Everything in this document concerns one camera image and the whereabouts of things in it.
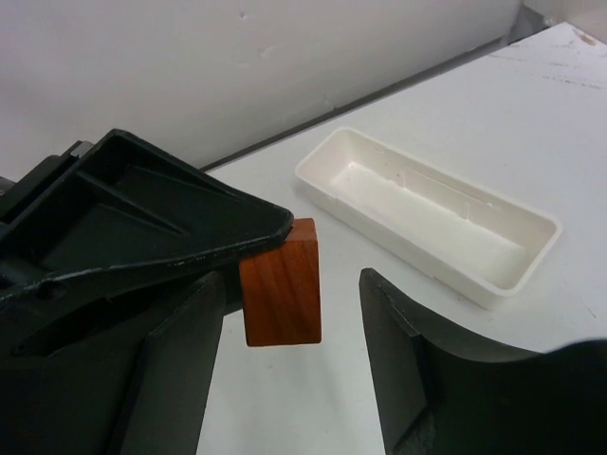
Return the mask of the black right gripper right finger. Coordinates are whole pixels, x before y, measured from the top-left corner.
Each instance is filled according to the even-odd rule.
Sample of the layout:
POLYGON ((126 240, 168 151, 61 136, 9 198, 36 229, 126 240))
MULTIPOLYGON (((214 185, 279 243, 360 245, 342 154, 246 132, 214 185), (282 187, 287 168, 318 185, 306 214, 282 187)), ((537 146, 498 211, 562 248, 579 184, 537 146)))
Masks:
POLYGON ((363 328, 389 454, 602 454, 606 343, 535 353, 483 337, 372 268, 363 328))

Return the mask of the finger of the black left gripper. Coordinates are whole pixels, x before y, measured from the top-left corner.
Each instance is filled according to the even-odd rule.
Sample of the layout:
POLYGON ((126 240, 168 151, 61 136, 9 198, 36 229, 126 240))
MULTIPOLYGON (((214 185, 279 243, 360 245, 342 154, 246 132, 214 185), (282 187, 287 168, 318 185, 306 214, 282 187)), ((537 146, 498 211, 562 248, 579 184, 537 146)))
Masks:
POLYGON ((112 130, 1 227, 4 303, 81 302, 280 246, 288 209, 112 130))

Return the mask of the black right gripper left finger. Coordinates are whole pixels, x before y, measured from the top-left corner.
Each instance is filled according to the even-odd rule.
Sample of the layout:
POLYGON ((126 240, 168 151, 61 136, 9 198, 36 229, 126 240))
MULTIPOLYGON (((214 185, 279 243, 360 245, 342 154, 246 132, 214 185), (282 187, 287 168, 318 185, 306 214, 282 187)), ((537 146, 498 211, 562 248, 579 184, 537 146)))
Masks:
POLYGON ((1 333, 5 454, 193 454, 226 289, 209 273, 1 333))

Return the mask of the white plastic tray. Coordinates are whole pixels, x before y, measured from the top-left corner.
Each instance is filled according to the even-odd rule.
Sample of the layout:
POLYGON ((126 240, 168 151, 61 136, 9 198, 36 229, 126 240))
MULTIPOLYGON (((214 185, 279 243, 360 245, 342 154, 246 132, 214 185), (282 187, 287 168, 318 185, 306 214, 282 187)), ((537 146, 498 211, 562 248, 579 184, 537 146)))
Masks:
POLYGON ((562 233, 545 211, 351 128, 295 174, 316 206, 487 309, 524 288, 562 233))

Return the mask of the orange triangular wood block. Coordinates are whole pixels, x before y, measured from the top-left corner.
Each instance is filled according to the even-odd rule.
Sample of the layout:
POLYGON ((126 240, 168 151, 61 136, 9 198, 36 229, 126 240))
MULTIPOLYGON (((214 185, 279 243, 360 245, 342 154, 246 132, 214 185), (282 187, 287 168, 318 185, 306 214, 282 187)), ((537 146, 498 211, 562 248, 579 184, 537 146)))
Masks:
POLYGON ((313 219, 295 220, 280 247, 241 261, 239 278, 249 347, 322 342, 319 242, 313 219))

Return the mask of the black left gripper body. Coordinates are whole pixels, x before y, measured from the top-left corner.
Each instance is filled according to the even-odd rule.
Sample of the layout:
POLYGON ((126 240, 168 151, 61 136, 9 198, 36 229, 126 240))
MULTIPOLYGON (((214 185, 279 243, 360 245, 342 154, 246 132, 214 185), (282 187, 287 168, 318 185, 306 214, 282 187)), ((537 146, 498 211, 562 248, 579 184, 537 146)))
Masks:
POLYGON ((92 147, 92 142, 78 140, 63 154, 44 158, 17 182, 1 177, 1 227, 10 224, 92 147))

